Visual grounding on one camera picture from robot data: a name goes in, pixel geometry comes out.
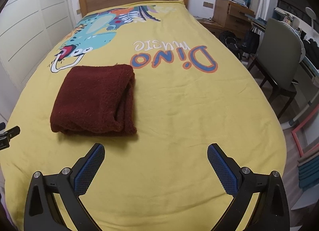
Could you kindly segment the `black bag on floor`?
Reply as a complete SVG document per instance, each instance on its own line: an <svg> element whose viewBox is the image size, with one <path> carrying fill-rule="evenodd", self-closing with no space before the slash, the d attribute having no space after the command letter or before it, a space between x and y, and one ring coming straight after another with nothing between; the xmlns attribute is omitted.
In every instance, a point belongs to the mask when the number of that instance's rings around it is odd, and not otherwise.
<svg viewBox="0 0 319 231"><path fill-rule="evenodd" d="M240 61L242 60L242 54L239 51L237 37L233 32L223 31L219 35L219 40L236 56Z"/></svg>

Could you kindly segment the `yellow dinosaur print bedspread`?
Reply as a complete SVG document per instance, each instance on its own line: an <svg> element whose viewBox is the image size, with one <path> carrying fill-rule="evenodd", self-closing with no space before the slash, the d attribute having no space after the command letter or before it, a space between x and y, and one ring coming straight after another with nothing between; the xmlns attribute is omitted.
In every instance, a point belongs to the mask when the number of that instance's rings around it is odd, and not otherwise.
<svg viewBox="0 0 319 231"><path fill-rule="evenodd" d="M72 68L132 66L132 136L54 133L50 116ZM20 134L1 152L5 203L23 229L34 172L72 166L94 143L105 160L82 201L103 230L210 230L230 204L207 159L217 143L241 166L280 173L280 123L242 63L183 1L93 11L39 64L8 122Z"/></svg>

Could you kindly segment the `pink frame on floor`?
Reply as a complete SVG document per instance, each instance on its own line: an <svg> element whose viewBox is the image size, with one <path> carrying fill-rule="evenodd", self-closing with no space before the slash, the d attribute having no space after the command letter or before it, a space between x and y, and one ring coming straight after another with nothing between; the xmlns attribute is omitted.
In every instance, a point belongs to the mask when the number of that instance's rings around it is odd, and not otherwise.
<svg viewBox="0 0 319 231"><path fill-rule="evenodd" d="M313 110L292 132L299 157L318 146L318 110Z"/></svg>

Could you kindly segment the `dark red knit sweater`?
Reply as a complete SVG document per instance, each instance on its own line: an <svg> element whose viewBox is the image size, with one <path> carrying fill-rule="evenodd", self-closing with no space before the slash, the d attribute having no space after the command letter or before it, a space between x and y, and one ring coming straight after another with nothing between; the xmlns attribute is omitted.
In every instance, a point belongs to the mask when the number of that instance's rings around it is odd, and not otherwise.
<svg viewBox="0 0 319 231"><path fill-rule="evenodd" d="M65 77L50 116L54 133L135 135L132 66L76 66Z"/></svg>

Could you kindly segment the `wooden drawer cabinet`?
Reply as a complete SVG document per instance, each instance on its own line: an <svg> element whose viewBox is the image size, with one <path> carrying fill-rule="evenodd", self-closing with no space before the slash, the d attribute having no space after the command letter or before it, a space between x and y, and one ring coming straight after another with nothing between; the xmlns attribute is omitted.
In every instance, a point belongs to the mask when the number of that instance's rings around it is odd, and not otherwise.
<svg viewBox="0 0 319 231"><path fill-rule="evenodd" d="M230 31L239 41L242 41L246 32L251 29L251 23L246 15L255 17L252 10L238 3L230 0L215 0L213 18L198 21L217 38L222 32Z"/></svg>

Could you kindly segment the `white wardrobe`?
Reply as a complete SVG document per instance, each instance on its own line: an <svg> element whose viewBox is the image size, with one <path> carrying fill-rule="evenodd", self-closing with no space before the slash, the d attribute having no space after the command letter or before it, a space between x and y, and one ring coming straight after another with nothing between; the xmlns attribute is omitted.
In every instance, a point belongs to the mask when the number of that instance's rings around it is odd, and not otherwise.
<svg viewBox="0 0 319 231"><path fill-rule="evenodd" d="M72 28L67 0L8 0L1 11L1 120L8 121L33 74L51 72Z"/></svg>

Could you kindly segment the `stack of folded towels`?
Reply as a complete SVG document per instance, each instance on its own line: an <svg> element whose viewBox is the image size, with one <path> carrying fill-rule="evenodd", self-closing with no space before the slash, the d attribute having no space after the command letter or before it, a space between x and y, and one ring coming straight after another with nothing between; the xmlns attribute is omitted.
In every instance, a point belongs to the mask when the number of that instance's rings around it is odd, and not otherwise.
<svg viewBox="0 0 319 231"><path fill-rule="evenodd" d="M318 149L302 156L298 160L299 187L306 191L318 184Z"/></svg>

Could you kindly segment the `dark hanging tote bag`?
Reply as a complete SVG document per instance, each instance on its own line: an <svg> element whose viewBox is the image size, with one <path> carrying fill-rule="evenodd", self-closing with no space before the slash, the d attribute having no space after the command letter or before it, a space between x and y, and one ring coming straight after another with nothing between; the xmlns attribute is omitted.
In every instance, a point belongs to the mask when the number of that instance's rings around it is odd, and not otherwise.
<svg viewBox="0 0 319 231"><path fill-rule="evenodd" d="M247 30L241 49L247 54L256 54L260 44L260 35L255 30Z"/></svg>

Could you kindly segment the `grey green chair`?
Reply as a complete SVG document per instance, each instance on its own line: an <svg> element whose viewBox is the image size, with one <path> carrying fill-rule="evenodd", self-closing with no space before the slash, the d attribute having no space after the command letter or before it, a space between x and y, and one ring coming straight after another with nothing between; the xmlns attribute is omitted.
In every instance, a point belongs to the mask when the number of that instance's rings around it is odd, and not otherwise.
<svg viewBox="0 0 319 231"><path fill-rule="evenodd" d="M248 67L248 70L257 67L264 76L260 87L266 82L270 83L272 92L268 98L269 103L280 95L289 98L277 118L284 114L297 94L292 81L302 55L301 43L291 26L276 19L268 19L260 48Z"/></svg>

